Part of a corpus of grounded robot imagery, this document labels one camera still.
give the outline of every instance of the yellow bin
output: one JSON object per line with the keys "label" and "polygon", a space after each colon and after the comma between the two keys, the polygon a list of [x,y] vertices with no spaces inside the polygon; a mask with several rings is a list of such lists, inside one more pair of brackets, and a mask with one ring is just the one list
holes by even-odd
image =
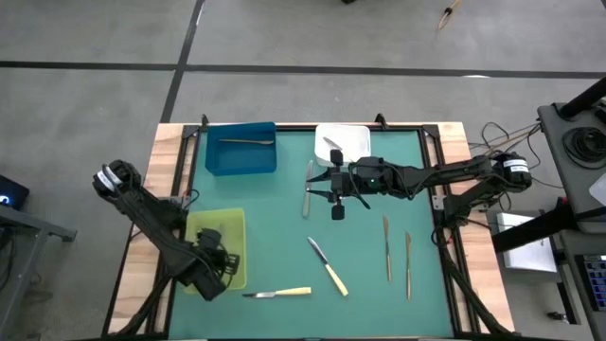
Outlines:
{"label": "yellow bin", "polygon": [[[227,290],[239,290],[246,287],[246,223],[241,208],[217,209],[189,212],[187,215],[186,241],[197,242],[197,235],[203,228],[214,229],[221,233],[221,244],[228,253],[240,256],[238,272],[231,280]],[[229,281],[229,275],[223,275],[223,283]],[[198,294],[193,285],[189,285],[187,294]]]}

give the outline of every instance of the knife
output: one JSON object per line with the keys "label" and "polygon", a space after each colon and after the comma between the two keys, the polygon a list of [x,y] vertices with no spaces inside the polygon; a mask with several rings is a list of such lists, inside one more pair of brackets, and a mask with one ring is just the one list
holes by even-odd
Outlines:
{"label": "knife", "polygon": [[274,296],[301,296],[301,295],[309,295],[311,293],[312,293],[311,287],[302,287],[302,288],[277,290],[274,292],[266,292],[266,293],[243,294],[243,296],[250,297],[250,298],[272,298]]}
{"label": "knife", "polygon": [[313,174],[313,160],[307,164],[307,177],[305,178],[305,198],[303,198],[303,218],[307,218],[310,215],[310,196],[309,190],[312,189],[312,183],[307,181],[312,178]]}
{"label": "knife", "polygon": [[348,289],[345,287],[345,284],[343,284],[343,282],[339,279],[339,277],[334,272],[334,270],[332,270],[332,268],[330,267],[329,260],[327,260],[326,256],[324,256],[324,253],[320,249],[320,246],[318,246],[318,244],[312,239],[312,237],[308,237],[307,240],[312,245],[313,250],[318,255],[320,260],[322,260],[322,262],[324,263],[324,267],[326,267],[326,271],[329,272],[329,275],[332,278],[332,281],[334,281],[334,284],[336,284],[337,288],[339,288],[341,295],[347,296],[349,294]]}
{"label": "knife", "polygon": [[391,281],[391,258],[389,257],[389,222],[387,217],[383,216],[383,231],[385,233],[385,255],[387,257],[387,281]]}
{"label": "knife", "polygon": [[406,297],[408,299],[408,301],[410,302],[410,296],[411,296],[411,287],[413,285],[412,283],[412,279],[410,276],[410,249],[412,247],[412,238],[410,237],[410,234],[408,234],[408,232],[406,232]]}

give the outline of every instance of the blue bin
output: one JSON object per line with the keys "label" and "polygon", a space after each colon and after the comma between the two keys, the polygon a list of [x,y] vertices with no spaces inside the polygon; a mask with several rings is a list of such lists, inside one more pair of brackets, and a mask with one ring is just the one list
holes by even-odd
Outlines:
{"label": "blue bin", "polygon": [[[259,145],[219,141],[222,138],[272,140],[274,143]],[[216,176],[274,172],[276,124],[261,122],[208,127],[205,166]]]}

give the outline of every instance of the gray floor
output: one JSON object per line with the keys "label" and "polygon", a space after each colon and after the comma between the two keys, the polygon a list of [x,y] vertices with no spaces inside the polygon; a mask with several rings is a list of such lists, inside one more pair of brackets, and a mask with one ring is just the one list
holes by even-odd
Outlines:
{"label": "gray floor", "polygon": [[[194,0],[7,0],[0,61],[176,63]],[[450,0],[207,0],[190,63],[603,71],[606,10],[598,0],[463,1],[439,34]],[[172,73],[0,69],[0,173],[32,189],[27,211],[77,228],[72,245],[45,252],[37,291],[16,331],[44,340],[98,336],[128,222],[90,183],[116,158],[144,172]],[[490,120],[515,129],[536,108],[566,101],[593,80],[465,79],[186,73],[172,122],[463,121],[470,141]],[[489,136],[498,135],[490,131]],[[560,182],[544,138],[533,173]],[[519,153],[534,163],[526,146]],[[559,189],[535,184],[517,208],[549,208]],[[586,324],[544,317],[561,310],[553,283],[504,272],[516,330],[588,340]]]}

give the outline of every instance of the green table surface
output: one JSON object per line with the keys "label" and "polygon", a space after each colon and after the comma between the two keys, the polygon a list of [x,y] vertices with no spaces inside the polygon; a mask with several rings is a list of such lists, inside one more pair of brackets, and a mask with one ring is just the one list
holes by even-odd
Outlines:
{"label": "green table surface", "polygon": [[[372,209],[346,199],[346,218],[330,218],[326,199],[312,196],[301,216],[314,132],[278,132],[274,173],[215,177],[205,168],[201,138],[192,211],[241,207],[246,220],[248,283],[211,302],[178,284],[170,339],[452,336],[427,191],[415,200],[366,196]],[[422,167],[418,133],[373,132],[373,155]],[[314,175],[325,168],[314,166]],[[328,183],[313,185],[327,189]],[[382,216],[389,219],[393,279],[387,281]],[[412,236],[412,300],[406,301],[404,232]],[[341,296],[307,242],[314,238],[349,290]],[[252,299],[243,293],[312,287],[310,296]]]}

